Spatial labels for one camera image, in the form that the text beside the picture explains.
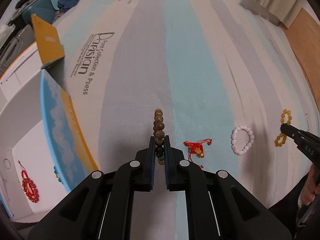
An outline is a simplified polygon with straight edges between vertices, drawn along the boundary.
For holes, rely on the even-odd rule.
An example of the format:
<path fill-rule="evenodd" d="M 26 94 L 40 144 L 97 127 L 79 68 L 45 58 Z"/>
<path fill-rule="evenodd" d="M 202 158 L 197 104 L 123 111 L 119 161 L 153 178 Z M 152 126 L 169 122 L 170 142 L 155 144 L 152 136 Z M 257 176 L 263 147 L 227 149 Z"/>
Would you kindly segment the right hand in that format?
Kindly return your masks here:
<path fill-rule="evenodd" d="M 312 203 L 319 194 L 319 186 L 316 185 L 316 181 L 314 180 L 315 170 L 316 168 L 312 164 L 307 180 L 300 194 L 301 203 L 306 206 Z"/>

